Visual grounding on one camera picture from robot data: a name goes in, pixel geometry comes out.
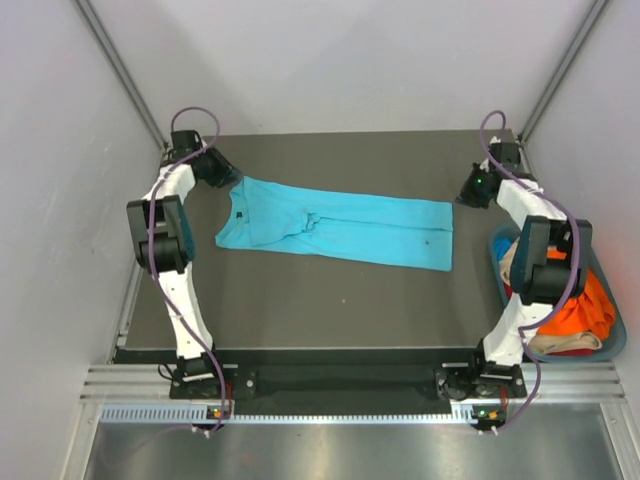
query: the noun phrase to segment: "white wall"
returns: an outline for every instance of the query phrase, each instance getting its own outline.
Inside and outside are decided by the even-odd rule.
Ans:
[[[156,121],[227,134],[518,130],[590,3],[93,0]]]
[[[5,5],[0,52],[0,477],[57,478],[158,154],[69,0]]]
[[[629,333],[616,365],[640,423],[640,3],[612,2],[530,142],[547,189],[594,226]]]

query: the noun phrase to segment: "beige cloth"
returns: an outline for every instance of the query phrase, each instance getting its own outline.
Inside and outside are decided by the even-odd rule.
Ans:
[[[529,342],[529,347],[543,355],[566,352],[567,350],[589,349],[600,350],[602,341],[591,332],[573,335],[536,335]]]
[[[511,285],[511,279],[509,276],[511,275],[511,264],[513,263],[513,257],[516,254],[516,250],[518,249],[518,240],[513,242],[507,253],[504,254],[502,260],[500,260],[500,278],[507,285]]]

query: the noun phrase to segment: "gray floor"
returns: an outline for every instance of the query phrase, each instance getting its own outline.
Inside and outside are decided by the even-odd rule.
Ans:
[[[483,155],[477,132],[340,133],[220,139],[246,175],[288,185],[453,201]],[[454,208],[451,273],[324,257],[231,251],[214,235],[228,189],[186,201],[200,307],[218,347],[438,347],[476,345],[502,311],[487,241],[508,220],[497,206]],[[145,275],[128,348],[173,348],[159,294]]]
[[[534,405],[512,430],[479,437],[463,425],[230,425],[190,431],[101,425],[86,480],[622,480],[598,405]]]

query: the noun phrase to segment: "pile of clothes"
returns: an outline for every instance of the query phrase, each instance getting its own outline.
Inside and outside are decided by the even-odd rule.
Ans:
[[[494,243],[500,263],[500,277],[507,296],[512,294],[509,275],[518,240],[500,238]],[[549,258],[562,259],[565,253],[549,249]],[[586,356],[602,348],[616,320],[616,311],[598,277],[589,270],[584,292],[571,298],[549,323],[538,329],[529,346],[543,355]]]

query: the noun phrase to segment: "blue laundry basket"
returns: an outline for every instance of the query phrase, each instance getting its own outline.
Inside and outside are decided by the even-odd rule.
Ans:
[[[498,283],[498,290],[500,291],[500,297],[502,298],[502,302],[504,303],[505,307],[509,302],[509,299],[507,297],[507,292],[504,288],[502,278],[500,278],[500,264],[498,261],[497,252],[501,249],[504,249],[504,239],[507,239],[513,243],[513,241],[519,236],[520,231],[515,226],[502,225],[496,229],[496,231],[489,239],[489,255],[491,255],[491,263],[493,264],[493,271]],[[611,293],[611,289],[609,288],[609,284],[607,283],[607,279],[602,272],[600,263],[598,262],[595,253],[593,253],[593,250],[591,251],[591,255],[589,257],[589,268],[591,268],[596,277],[598,277],[598,280],[600,280],[600,282],[602,283],[602,286],[604,287],[607,295],[609,296],[609,299],[611,299],[616,309],[616,321],[613,324],[613,327],[611,327],[609,338],[602,342],[602,348],[593,352],[593,355],[585,357],[536,355],[536,358],[538,360],[549,363],[603,362],[613,359],[622,351],[625,344],[627,343],[627,330],[624,327],[624,322],[622,321],[622,317],[620,316],[618,306],[616,305],[615,299],[613,298],[613,295]]]

